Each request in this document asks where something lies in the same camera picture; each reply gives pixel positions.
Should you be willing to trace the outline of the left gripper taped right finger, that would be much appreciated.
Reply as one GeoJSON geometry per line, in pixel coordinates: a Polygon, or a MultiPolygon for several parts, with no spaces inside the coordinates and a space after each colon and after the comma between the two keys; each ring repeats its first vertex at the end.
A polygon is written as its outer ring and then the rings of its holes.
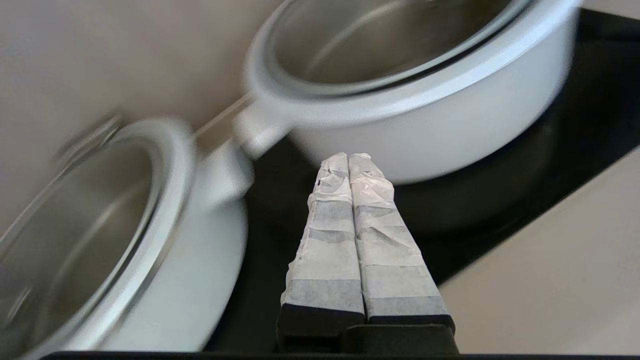
{"type": "Polygon", "coordinates": [[[349,157],[362,296],[372,325],[455,323],[394,203],[394,187],[370,155],[349,157]]]}

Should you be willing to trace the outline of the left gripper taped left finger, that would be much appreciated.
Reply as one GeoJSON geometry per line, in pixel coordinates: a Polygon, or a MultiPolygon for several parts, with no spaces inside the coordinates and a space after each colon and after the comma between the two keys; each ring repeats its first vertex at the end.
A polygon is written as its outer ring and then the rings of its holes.
{"type": "Polygon", "coordinates": [[[366,321],[345,153],[321,162],[307,206],[280,298],[278,348],[337,351],[341,334],[366,321]]]}

